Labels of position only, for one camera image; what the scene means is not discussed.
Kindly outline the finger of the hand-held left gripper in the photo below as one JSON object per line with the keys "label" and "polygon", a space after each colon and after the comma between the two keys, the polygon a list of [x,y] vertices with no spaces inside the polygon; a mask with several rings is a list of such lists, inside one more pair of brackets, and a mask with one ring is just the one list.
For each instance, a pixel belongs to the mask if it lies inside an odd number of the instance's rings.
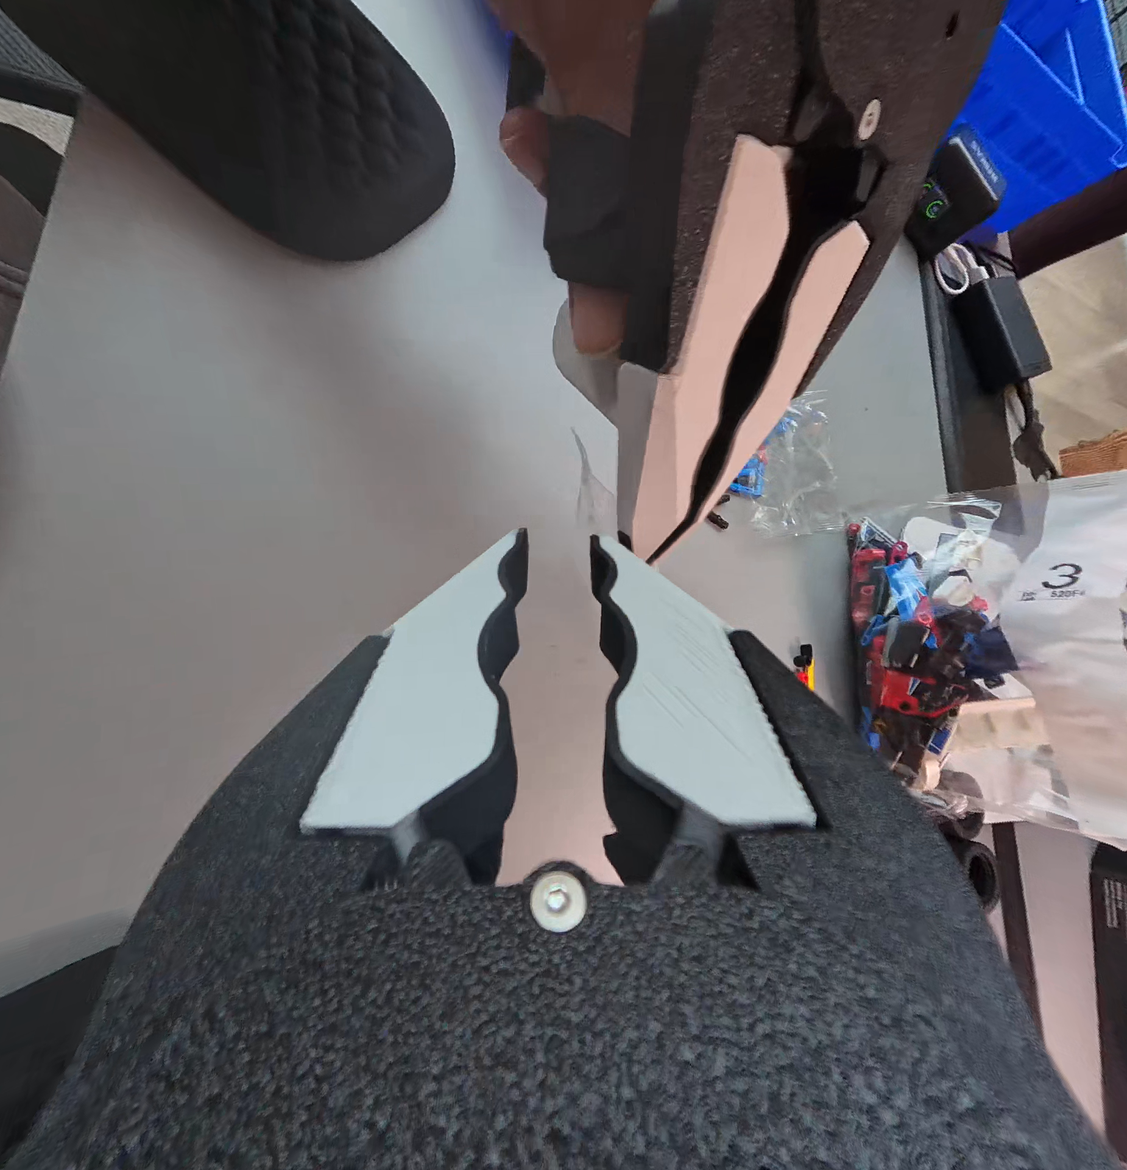
{"label": "finger of the hand-held left gripper", "polygon": [[856,222],[810,245],[747,321],[727,367],[719,418],[694,469],[689,509],[647,558],[658,562],[706,518],[734,473],[763,446],[801,391],[819,344],[869,251]]}
{"label": "finger of the hand-held left gripper", "polygon": [[787,161],[787,148],[734,140],[670,372],[630,361],[616,372],[616,532],[641,560],[698,515],[732,355],[787,245]]}

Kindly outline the small clear plastic bag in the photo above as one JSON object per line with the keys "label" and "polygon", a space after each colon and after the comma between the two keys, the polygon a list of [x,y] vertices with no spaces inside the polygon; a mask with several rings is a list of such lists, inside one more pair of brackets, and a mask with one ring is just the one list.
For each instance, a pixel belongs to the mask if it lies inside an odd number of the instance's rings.
{"label": "small clear plastic bag", "polygon": [[801,537],[842,526],[821,395],[806,393],[789,404],[721,501],[738,501],[734,511],[764,537]]}

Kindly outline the black battery charger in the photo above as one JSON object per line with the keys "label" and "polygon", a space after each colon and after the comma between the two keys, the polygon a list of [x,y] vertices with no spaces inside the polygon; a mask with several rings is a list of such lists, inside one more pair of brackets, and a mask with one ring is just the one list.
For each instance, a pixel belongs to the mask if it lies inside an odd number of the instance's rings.
{"label": "black battery charger", "polygon": [[994,165],[977,131],[960,123],[935,152],[905,235],[920,260],[962,241],[1002,205],[1007,178]]}

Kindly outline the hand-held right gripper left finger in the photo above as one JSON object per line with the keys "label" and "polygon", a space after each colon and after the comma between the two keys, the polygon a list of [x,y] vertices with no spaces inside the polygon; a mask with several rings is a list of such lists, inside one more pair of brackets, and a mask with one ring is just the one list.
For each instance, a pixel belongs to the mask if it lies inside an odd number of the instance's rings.
{"label": "hand-held right gripper left finger", "polygon": [[527,532],[505,534],[374,638],[377,657],[298,820],[404,864],[444,841],[495,885],[518,763],[503,676],[520,651]]}

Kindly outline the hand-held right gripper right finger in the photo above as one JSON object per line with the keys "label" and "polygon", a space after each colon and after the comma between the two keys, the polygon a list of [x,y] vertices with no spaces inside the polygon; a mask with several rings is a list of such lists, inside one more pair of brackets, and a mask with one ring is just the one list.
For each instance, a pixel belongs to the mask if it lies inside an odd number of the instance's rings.
{"label": "hand-held right gripper right finger", "polygon": [[605,855],[626,885],[675,847],[727,885],[751,885],[740,838],[814,832],[819,811],[749,678],[734,631],[618,539],[588,541],[605,703]]}

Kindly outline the black power adapter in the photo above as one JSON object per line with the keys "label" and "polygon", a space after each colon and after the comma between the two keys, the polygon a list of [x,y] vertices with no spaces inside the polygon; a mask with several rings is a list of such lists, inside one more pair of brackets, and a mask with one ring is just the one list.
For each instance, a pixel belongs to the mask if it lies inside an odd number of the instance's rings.
{"label": "black power adapter", "polygon": [[1053,361],[1015,275],[975,275],[952,298],[979,387],[1002,393],[1051,372]]}

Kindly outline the wicker basket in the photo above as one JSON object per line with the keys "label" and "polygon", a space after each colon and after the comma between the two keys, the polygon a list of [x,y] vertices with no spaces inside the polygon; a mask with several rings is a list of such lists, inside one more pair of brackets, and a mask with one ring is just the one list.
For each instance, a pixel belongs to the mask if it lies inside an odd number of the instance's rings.
{"label": "wicker basket", "polygon": [[1064,477],[1127,471],[1127,429],[1062,448],[1059,469]]}

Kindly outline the large bag of toy bricks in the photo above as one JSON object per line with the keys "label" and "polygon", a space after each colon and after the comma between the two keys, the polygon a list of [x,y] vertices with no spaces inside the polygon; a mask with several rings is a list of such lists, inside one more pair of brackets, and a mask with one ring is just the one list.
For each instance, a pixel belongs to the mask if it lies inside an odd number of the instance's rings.
{"label": "large bag of toy bricks", "polygon": [[947,496],[848,524],[857,727],[930,811],[1127,849],[1127,471]]}

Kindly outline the blue plastic crate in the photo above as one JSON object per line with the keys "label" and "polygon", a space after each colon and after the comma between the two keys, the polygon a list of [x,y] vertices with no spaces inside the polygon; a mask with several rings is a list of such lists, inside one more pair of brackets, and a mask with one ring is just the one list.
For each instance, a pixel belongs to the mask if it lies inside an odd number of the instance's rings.
{"label": "blue plastic crate", "polygon": [[1009,2],[949,137],[964,127],[1005,184],[986,220],[996,234],[1127,169],[1127,93],[1104,2]]}

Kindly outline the black power plug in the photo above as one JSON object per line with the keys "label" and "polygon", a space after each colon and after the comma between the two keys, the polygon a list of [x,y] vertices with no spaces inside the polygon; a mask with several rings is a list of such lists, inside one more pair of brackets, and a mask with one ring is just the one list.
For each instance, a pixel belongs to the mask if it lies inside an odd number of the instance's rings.
{"label": "black power plug", "polygon": [[1017,427],[1011,442],[1013,460],[1024,467],[1034,480],[1059,479],[1060,471],[1047,452],[1043,423],[1030,382],[1022,380],[1007,387],[1007,404]]}

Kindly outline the black box with white text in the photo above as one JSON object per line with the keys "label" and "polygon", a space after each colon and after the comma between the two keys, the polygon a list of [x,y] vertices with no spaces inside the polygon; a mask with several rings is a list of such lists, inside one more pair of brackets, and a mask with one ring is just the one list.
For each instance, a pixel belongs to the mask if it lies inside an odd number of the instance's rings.
{"label": "black box with white text", "polygon": [[1089,896],[1104,1132],[1117,1159],[1127,1164],[1127,851],[1096,845]]}

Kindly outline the person's left hand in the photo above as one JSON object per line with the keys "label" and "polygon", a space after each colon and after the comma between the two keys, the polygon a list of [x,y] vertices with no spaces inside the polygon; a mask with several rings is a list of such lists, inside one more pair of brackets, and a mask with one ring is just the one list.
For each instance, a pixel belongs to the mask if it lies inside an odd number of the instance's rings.
{"label": "person's left hand", "polygon": [[546,108],[505,112],[499,142],[546,196],[550,118],[580,116],[628,133],[651,2],[489,2],[497,21],[541,61]]}

